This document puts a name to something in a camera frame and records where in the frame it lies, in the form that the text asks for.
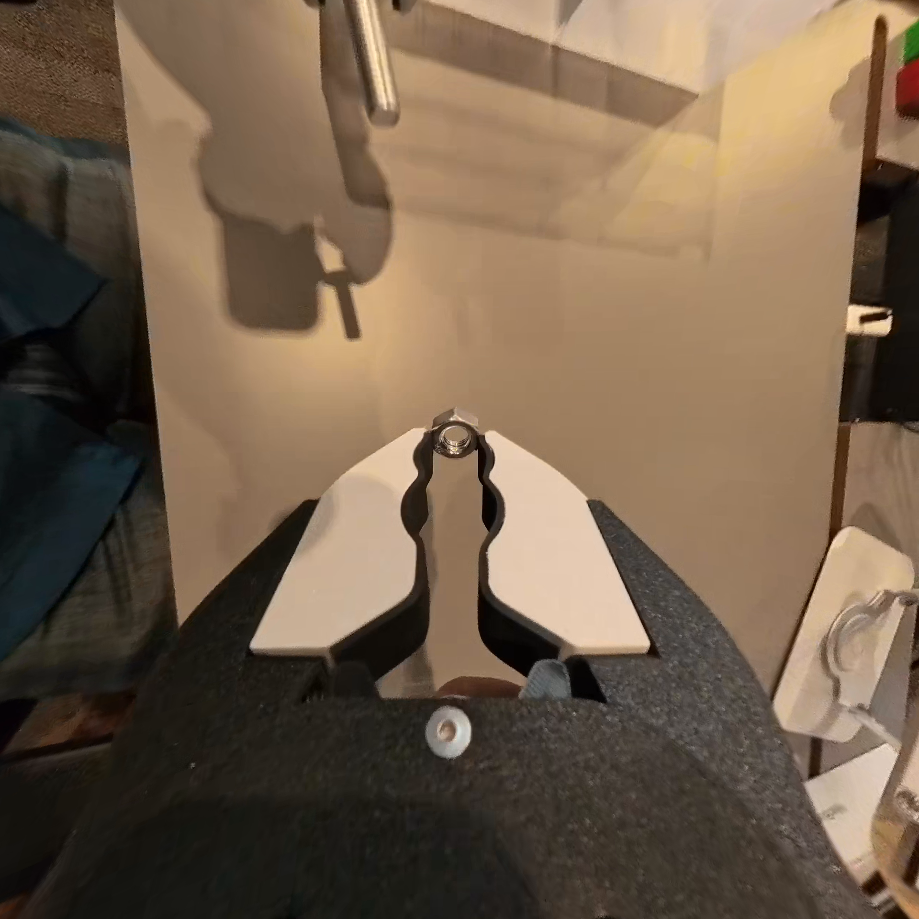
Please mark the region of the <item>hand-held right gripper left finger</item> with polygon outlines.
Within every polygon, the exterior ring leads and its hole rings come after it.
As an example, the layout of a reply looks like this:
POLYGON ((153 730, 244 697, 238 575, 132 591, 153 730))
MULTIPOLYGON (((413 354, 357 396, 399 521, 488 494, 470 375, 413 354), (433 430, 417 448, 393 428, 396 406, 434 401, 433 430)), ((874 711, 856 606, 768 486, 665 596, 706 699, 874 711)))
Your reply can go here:
POLYGON ((403 501, 429 474, 416 454, 430 431, 412 428, 342 473, 316 503, 250 641, 275 657, 344 657, 421 586, 426 570, 403 501))

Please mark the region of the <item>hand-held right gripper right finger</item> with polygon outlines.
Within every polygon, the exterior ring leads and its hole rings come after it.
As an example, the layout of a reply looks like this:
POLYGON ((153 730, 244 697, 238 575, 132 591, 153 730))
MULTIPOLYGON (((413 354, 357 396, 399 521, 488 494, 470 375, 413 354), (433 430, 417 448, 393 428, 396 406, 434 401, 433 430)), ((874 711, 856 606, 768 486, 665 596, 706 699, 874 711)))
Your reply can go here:
POLYGON ((588 499, 497 431, 480 440, 479 631, 501 659, 645 655, 651 641, 588 499))

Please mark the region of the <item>steel hex bolt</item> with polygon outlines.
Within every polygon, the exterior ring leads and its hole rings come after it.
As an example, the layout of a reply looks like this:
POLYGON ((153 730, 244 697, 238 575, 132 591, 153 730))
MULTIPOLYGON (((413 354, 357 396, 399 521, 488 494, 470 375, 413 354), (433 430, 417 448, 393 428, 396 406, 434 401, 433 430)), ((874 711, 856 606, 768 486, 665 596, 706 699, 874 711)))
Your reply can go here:
POLYGON ((344 1, 343 6, 367 117, 376 127, 394 127, 401 107, 379 5, 376 1, 344 1))

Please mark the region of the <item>steel hex nut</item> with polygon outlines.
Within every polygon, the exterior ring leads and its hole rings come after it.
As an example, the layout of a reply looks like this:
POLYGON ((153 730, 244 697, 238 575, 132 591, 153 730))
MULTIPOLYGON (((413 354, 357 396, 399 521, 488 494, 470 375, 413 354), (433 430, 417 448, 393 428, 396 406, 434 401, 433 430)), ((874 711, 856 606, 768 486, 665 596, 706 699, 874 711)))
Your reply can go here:
POLYGON ((470 411, 452 408, 431 422, 434 451, 449 459, 464 459, 478 450, 478 418, 470 411))

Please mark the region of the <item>clear divided plastic bin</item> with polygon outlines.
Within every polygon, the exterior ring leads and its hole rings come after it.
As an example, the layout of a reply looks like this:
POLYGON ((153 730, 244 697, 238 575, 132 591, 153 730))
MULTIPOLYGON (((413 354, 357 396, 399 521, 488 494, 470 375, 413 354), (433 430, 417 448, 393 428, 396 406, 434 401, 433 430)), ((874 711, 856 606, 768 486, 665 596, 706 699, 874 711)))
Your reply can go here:
POLYGON ((833 1, 435 1, 516 35, 700 94, 833 1))

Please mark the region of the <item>person's grey jeans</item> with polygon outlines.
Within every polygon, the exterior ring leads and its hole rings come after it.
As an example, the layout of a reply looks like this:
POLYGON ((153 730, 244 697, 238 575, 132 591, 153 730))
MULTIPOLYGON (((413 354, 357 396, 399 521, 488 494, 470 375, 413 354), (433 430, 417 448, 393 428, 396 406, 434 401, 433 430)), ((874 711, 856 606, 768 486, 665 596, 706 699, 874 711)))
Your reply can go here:
POLYGON ((105 411, 108 437, 143 461, 70 588, 1 653, 2 703, 126 692, 177 628, 129 155, 4 118, 1 201, 105 280, 62 333, 65 354, 105 411))

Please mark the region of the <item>white cardboard box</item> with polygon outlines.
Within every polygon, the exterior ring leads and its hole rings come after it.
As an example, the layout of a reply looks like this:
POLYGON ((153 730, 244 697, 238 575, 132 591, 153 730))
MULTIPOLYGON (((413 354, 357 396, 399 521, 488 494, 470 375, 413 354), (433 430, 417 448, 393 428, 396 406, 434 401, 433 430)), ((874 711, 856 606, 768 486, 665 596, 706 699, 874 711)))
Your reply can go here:
POLYGON ((871 829, 897 754, 882 744, 805 781, 839 860, 860 887, 878 871, 871 829))

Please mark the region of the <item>brown thin board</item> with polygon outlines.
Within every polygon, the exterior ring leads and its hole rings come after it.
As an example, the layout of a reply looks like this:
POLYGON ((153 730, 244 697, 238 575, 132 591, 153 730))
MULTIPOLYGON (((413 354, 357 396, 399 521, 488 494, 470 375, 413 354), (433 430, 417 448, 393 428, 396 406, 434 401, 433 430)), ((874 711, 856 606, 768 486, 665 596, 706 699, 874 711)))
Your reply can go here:
POLYGON ((879 12, 867 58, 863 168, 892 164, 918 168, 918 121, 895 109, 895 82, 902 63, 902 34, 917 21, 917 8, 901 4, 879 12))

